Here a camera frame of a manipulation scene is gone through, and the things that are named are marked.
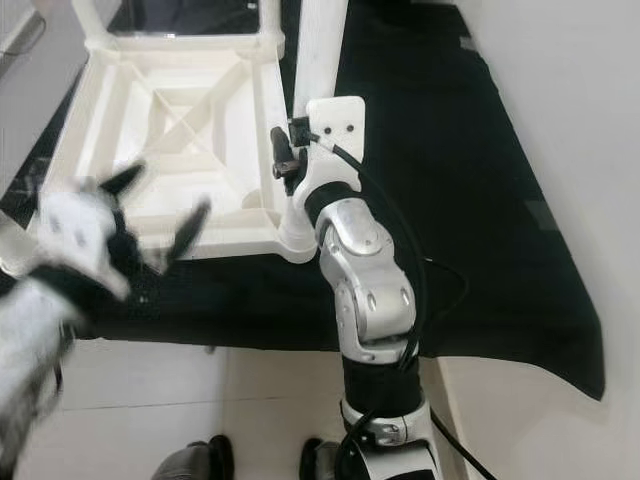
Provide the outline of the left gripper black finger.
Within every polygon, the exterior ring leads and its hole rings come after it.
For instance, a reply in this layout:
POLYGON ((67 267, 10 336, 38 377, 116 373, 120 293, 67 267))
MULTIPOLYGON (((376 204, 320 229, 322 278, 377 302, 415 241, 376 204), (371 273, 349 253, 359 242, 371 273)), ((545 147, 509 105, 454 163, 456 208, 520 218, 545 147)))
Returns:
POLYGON ((204 229, 205 219, 210 210, 210 198, 201 198, 186 218, 182 220, 178 229, 175 230, 172 259, 183 259, 192 250, 193 244, 196 243, 202 229, 204 229))
POLYGON ((145 169, 146 165, 143 163, 129 165, 128 168, 119 170, 119 172, 110 175, 108 179, 102 180, 100 191, 110 197, 119 197, 136 183, 145 169))

